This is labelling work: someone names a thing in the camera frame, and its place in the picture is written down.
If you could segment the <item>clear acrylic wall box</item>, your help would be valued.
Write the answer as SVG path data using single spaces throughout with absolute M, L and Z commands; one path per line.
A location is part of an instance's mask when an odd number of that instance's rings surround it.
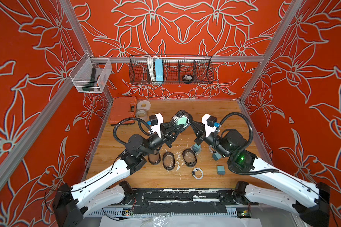
M 85 92 L 82 86 L 90 81 L 92 68 L 96 68 L 95 89 L 92 92 Z M 70 72 L 70 78 L 80 93 L 101 94 L 112 73 L 112 63 L 109 58 L 93 58 L 85 54 Z

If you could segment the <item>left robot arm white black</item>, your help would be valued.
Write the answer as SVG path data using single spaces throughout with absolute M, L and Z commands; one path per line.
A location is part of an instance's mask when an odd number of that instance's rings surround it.
M 192 123 L 186 117 L 169 123 L 159 123 L 160 132 L 152 129 L 149 138 L 139 134 L 132 135 L 128 142 L 120 140 L 117 136 L 118 128 L 125 122 L 134 120 L 140 125 L 144 124 L 148 129 L 150 125 L 140 118 L 126 118 L 120 121 L 113 130 L 113 136 L 119 143 L 125 146 L 125 150 L 118 155 L 114 163 L 94 177 L 69 186 L 64 184 L 56 191 L 53 201 L 53 211 L 60 227 L 75 227 L 90 212 L 95 204 L 94 199 L 100 195 L 110 195 L 108 187 L 127 178 L 139 171 L 146 163 L 146 156 L 157 154 L 160 148 L 166 144 L 171 147 L 178 135 L 186 130 Z

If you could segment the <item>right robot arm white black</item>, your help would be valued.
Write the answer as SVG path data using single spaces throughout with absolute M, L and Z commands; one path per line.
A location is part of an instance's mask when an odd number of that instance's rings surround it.
M 312 227 L 327 227 L 330 221 L 330 187 L 294 177 L 249 152 L 253 128 L 248 125 L 249 138 L 245 139 L 236 129 L 226 130 L 220 136 L 221 124 L 209 120 L 192 122 L 195 142 L 206 143 L 217 154 L 227 158 L 228 169 L 237 175 L 251 176 L 275 187 L 262 189 L 248 182 L 237 183 L 236 197 L 254 203 L 263 203 L 298 215 Z

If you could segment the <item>clear tape roll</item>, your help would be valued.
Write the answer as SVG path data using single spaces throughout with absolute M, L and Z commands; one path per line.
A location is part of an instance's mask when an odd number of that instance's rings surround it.
M 143 110 L 143 109 L 137 110 L 135 113 L 135 116 L 144 121 L 148 121 L 148 112 L 146 110 Z

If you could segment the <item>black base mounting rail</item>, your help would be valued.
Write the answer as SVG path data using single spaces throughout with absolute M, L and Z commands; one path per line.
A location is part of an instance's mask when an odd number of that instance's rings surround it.
M 119 203 L 104 208 L 118 218 L 156 215 L 200 215 L 250 218 L 252 202 L 238 200 L 233 189 L 138 188 Z

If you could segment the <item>white tape roll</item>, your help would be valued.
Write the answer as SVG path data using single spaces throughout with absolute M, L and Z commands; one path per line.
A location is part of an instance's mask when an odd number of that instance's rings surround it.
M 141 100 L 136 105 L 137 110 L 149 111 L 151 109 L 151 103 L 147 100 Z

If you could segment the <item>teal charger near right arm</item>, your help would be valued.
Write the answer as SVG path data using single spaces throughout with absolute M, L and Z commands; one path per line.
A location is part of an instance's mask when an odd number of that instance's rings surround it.
M 220 160 L 222 158 L 222 156 L 219 153 L 216 152 L 216 153 L 212 154 L 212 158 L 213 158 L 214 161 L 218 161 L 218 160 Z

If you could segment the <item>teal charger front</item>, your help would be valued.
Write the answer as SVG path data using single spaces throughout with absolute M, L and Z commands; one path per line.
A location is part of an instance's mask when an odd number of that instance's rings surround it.
M 220 176 L 224 176 L 226 173 L 224 166 L 217 166 L 217 174 Z

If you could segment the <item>orange plastic tool case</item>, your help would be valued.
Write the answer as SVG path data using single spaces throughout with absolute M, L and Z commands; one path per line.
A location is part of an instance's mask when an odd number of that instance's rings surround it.
M 115 97 L 109 115 L 109 124 L 116 125 L 121 120 L 135 117 L 137 99 L 135 96 Z

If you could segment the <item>light blue power bank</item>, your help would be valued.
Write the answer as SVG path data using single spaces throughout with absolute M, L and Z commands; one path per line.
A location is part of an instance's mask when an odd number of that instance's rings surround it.
M 155 77 L 157 83 L 164 82 L 164 75 L 163 75 L 163 60 L 162 59 L 155 59 L 154 60 L 155 66 Z

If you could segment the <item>dark green flashlight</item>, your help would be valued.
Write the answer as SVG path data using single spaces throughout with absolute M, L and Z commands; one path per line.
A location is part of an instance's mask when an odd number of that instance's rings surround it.
M 96 68 L 92 68 L 92 73 L 90 77 L 90 81 L 82 86 L 82 90 L 85 92 L 92 92 L 94 91 L 95 85 L 95 77 L 96 77 Z

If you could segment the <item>teal wall charger plug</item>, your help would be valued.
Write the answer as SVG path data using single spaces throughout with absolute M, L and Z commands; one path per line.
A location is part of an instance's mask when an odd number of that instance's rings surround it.
M 183 125 L 183 128 L 186 128 L 189 123 L 189 119 L 186 116 L 180 117 L 178 120 L 175 121 L 175 125 Z

